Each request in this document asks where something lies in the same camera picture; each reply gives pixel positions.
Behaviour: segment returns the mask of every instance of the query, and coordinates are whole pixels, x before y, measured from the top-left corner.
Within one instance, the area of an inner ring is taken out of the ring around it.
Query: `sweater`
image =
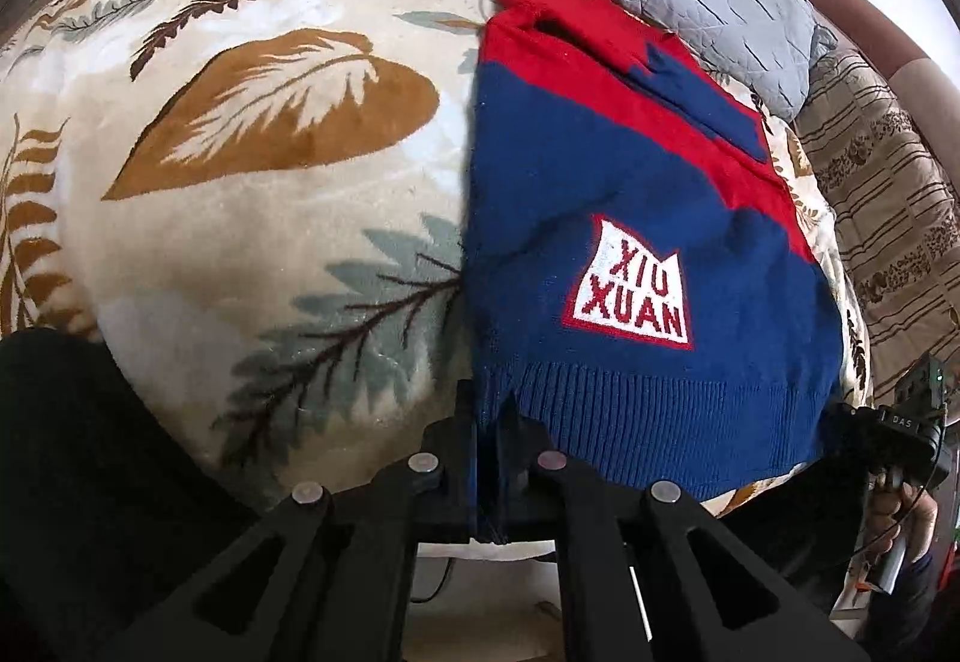
[[[498,0],[464,233],[476,416],[706,499],[816,451],[841,324],[760,116],[609,0]]]

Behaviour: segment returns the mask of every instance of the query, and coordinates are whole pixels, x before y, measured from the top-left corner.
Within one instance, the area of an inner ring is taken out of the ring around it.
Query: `beige patterned blanket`
[[[797,117],[837,213],[841,258],[870,330],[878,404],[925,351],[960,370],[960,204],[882,76],[853,50],[810,74]]]
[[[469,374],[463,177],[494,12],[54,0],[0,55],[0,333],[107,341],[163,426],[256,504],[410,453]],[[869,354],[829,208],[768,125],[862,401]]]

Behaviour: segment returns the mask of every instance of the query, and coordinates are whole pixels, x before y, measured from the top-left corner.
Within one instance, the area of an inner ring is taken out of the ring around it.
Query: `blue sweater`
[[[608,0],[500,0],[464,290],[508,395],[608,480],[706,499],[813,455],[841,324],[760,117]]]

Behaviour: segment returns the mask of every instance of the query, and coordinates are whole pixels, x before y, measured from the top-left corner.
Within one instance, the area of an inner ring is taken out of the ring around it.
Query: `hand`
[[[889,526],[894,525],[894,514],[901,507],[910,507],[913,498],[917,496],[917,489],[908,483],[899,492],[875,491],[870,499],[870,508],[867,513],[866,539],[870,540],[879,535]],[[930,550],[933,542],[933,531],[937,525],[937,501],[924,492],[907,519],[906,526],[910,535],[906,547],[906,560],[915,562]],[[876,562],[894,545],[896,536],[901,534],[901,526],[896,523],[880,540],[867,549],[867,559]]]

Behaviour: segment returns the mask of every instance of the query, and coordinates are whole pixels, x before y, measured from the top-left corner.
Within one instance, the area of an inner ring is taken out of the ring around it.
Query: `black fabric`
[[[862,644],[874,662],[960,659],[960,577],[956,568],[937,593],[939,573],[927,555],[901,572],[889,597],[871,598]]]
[[[0,580],[0,658],[17,662],[56,662],[23,608]]]
[[[171,440],[106,347],[38,329],[0,341],[0,520],[0,579],[74,662],[256,514]],[[19,657],[0,646],[0,658]]]
[[[829,614],[843,590],[847,560],[863,516],[866,470],[826,456],[741,505],[727,527],[819,610]]]
[[[916,661],[906,654],[926,626],[937,594],[937,574],[928,553],[913,565],[905,565],[892,595],[872,595],[861,645],[872,662]]]

